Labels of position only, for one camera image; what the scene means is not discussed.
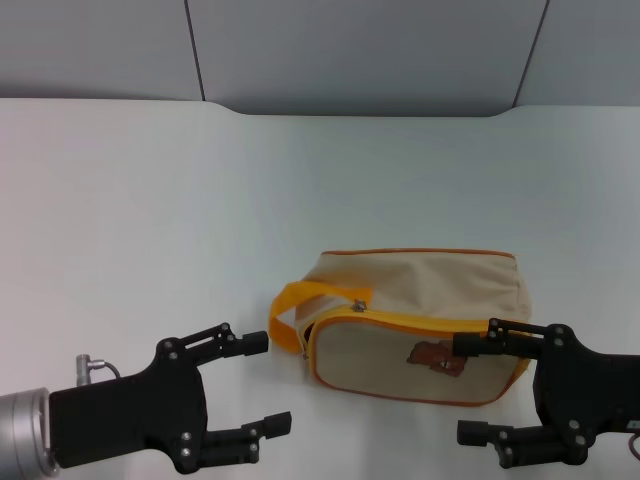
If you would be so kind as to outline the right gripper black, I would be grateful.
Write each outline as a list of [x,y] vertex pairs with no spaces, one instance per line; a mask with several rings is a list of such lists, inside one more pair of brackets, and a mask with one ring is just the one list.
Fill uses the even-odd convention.
[[581,465],[598,435],[639,439],[639,357],[585,347],[573,330],[497,318],[485,333],[458,332],[457,357],[508,355],[536,360],[533,393],[543,426],[514,428],[460,420],[462,446],[494,446],[503,469],[561,462]]

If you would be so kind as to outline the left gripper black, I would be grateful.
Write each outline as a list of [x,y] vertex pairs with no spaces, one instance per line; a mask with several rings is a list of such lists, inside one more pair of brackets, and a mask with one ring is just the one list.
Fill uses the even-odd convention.
[[205,434],[206,401],[196,363],[268,349],[266,331],[237,336],[222,323],[160,341],[151,364],[137,374],[51,393],[55,460],[72,468],[153,449],[166,454],[181,474],[200,469],[200,450],[202,463],[257,463],[261,439],[291,432],[291,413]]

